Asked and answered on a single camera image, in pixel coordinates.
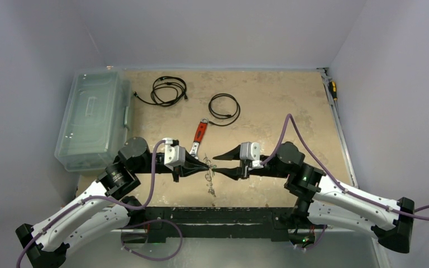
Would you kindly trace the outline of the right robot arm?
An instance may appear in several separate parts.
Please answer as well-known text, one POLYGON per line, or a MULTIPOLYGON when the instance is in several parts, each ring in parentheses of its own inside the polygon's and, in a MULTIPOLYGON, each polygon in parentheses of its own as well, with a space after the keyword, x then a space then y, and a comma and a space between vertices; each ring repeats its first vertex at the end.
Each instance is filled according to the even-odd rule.
POLYGON ((325 171, 306 163, 305 155, 292 142, 281 144, 272 159, 261 154, 257 142, 243 142, 215 159, 240 162, 238 167, 214 169, 233 180, 251 175, 285 179, 284 188, 297 200, 291 214, 274 217, 280 224, 295 228, 336 226, 370 235, 389 250, 410 251, 412 200, 382 198, 351 185, 334 183, 325 171))

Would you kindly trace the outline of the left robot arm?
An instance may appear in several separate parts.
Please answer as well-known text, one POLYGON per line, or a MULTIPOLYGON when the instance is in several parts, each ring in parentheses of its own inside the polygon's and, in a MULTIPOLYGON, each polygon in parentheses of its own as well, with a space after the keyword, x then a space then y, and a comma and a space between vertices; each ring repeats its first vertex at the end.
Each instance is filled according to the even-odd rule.
POLYGON ((178 140, 164 138, 151 151, 144 138, 129 138, 114 162, 79 196, 42 222, 16 229, 23 247, 16 267, 24 257, 32 267, 60 267, 85 240, 127 225, 140 227, 142 210, 154 195, 156 174, 171 174, 177 182, 207 170, 209 165, 186 152, 178 140))

